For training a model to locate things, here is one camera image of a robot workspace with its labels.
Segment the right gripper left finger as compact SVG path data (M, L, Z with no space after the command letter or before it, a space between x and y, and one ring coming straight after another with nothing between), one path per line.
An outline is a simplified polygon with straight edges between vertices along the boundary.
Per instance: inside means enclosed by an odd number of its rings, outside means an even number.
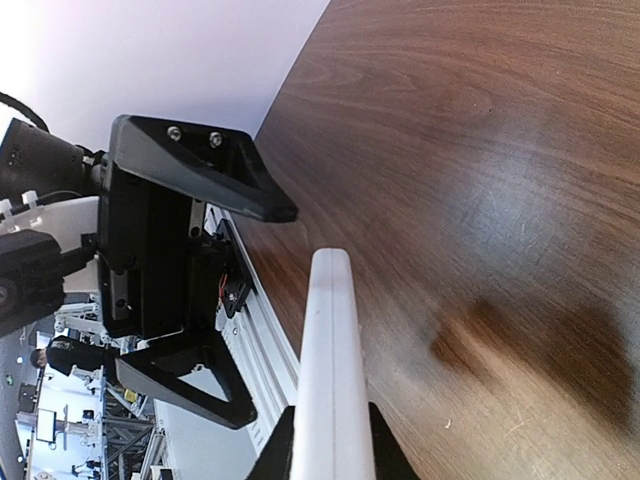
M259 454L247 480L288 480L294 439L295 407L287 406Z

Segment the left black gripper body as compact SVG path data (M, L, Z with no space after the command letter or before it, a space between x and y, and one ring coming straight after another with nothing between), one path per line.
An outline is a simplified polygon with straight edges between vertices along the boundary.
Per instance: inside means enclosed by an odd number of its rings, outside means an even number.
M245 304L250 273L227 220L203 225L207 202L104 163L98 253L104 325L152 339L212 328Z

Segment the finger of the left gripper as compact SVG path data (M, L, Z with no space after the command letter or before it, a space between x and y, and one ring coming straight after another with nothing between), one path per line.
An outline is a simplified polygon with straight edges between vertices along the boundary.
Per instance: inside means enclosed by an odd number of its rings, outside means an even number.
M203 366L220 385L219 398L184 378ZM214 328L158 337L148 347L115 359L118 381L228 429L241 429L258 416L252 396L221 332Z
M124 172L265 223L291 223L299 209L271 176L244 131L121 115L110 158Z

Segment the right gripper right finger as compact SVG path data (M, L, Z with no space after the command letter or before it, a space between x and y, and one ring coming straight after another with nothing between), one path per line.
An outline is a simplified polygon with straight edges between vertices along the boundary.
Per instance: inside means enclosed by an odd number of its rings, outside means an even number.
M377 480L419 480L378 406L369 403Z

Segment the white remote control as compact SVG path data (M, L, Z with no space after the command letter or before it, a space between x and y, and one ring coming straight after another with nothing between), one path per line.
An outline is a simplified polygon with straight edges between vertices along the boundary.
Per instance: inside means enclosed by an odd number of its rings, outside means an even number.
M311 261L290 477L376 477L351 262L342 249L319 249Z

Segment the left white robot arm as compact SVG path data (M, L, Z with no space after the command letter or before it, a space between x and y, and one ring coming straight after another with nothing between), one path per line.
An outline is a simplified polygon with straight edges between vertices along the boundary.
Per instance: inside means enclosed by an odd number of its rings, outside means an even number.
M298 209L242 131L117 117L107 150L54 136L22 102L1 143L1 332L98 296L113 339L147 347L108 355L121 385L238 430L256 420L249 389L215 322L254 281L228 220L206 209L291 223Z

